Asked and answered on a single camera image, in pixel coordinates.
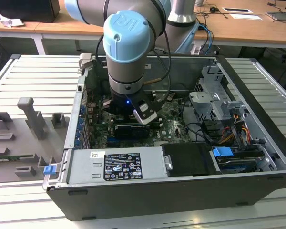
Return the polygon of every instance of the circuit board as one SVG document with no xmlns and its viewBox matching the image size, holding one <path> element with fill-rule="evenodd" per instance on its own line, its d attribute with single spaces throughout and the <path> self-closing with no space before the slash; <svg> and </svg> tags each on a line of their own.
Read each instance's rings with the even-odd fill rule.
<svg viewBox="0 0 286 229">
<path fill-rule="evenodd" d="M 182 99 L 169 98 L 162 109 L 157 113 L 158 117 L 149 123 L 149 136 L 142 139 L 117 140 L 114 129 L 117 125 L 138 125 L 134 117 L 130 116 L 131 123 L 123 122 L 123 117 L 113 115 L 102 109 L 102 104 L 108 97 L 95 97 L 93 108 L 88 107 L 90 122 L 91 148 L 128 148 L 128 147 L 152 147 L 164 143 L 190 142 L 188 130 L 184 127 L 179 116 L 182 108 Z"/>
</svg>

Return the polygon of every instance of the blue drive latch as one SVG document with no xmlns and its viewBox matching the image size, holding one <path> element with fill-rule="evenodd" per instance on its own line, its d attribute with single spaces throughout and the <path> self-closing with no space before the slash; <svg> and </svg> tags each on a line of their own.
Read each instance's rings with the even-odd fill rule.
<svg viewBox="0 0 286 229">
<path fill-rule="evenodd" d="M 218 156 L 234 156 L 230 147 L 216 147 L 213 149 L 213 154 L 215 157 Z"/>
</svg>

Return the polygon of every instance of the ur logo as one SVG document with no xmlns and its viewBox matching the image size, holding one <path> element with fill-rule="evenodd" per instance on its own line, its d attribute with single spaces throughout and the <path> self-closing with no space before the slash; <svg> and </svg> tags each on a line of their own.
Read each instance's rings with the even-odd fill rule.
<svg viewBox="0 0 286 229">
<path fill-rule="evenodd" d="M 131 31 L 136 24 L 138 23 L 138 20 L 132 17 L 129 17 L 127 15 L 120 15 L 119 19 L 117 20 L 117 24 L 121 27 L 127 27 L 129 31 Z"/>
</svg>

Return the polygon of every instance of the power supply label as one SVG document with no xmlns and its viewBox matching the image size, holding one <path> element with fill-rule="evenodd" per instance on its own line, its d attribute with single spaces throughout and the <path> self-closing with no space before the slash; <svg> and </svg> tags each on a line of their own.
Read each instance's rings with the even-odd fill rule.
<svg viewBox="0 0 286 229">
<path fill-rule="evenodd" d="M 104 180 L 142 179 L 142 166 L 139 153 L 105 154 Z"/>
</svg>

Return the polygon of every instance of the desk leg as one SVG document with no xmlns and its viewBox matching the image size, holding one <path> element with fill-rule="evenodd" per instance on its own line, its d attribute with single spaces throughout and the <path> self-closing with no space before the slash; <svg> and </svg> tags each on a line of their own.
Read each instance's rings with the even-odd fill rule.
<svg viewBox="0 0 286 229">
<path fill-rule="evenodd" d="M 41 34 L 34 34 L 31 37 L 32 37 L 32 39 L 34 39 L 38 54 L 39 55 L 48 55 L 48 51 L 42 43 L 42 35 Z"/>
<path fill-rule="evenodd" d="M 80 41 L 79 40 L 74 40 L 74 41 L 75 41 L 76 51 L 80 51 L 81 50 Z"/>
</svg>

